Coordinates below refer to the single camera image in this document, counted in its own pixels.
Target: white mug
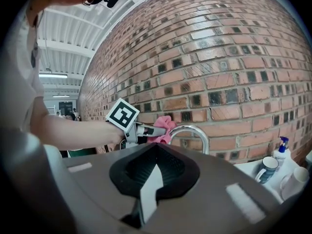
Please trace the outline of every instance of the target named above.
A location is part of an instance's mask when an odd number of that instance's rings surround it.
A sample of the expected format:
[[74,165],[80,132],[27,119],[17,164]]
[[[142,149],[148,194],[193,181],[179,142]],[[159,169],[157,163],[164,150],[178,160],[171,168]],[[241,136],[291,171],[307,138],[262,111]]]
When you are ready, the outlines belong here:
[[307,184],[309,180],[309,172],[303,167],[297,167],[293,173],[289,176],[286,175],[282,179],[281,183],[281,194],[284,200],[291,196],[298,194]]

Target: faucet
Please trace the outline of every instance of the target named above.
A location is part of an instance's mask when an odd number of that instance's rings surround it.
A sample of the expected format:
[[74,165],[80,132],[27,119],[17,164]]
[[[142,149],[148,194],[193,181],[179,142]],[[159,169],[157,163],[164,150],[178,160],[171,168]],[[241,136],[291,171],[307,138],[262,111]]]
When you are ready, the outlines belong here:
[[194,134],[197,134],[200,138],[201,141],[203,142],[203,154],[209,154],[209,145],[208,145],[208,137],[207,135],[204,133],[203,130],[201,130],[199,127],[195,126],[195,125],[180,125],[177,126],[175,128],[173,128],[169,134],[170,136],[173,138],[174,136],[176,136],[178,133],[181,132],[192,132]]

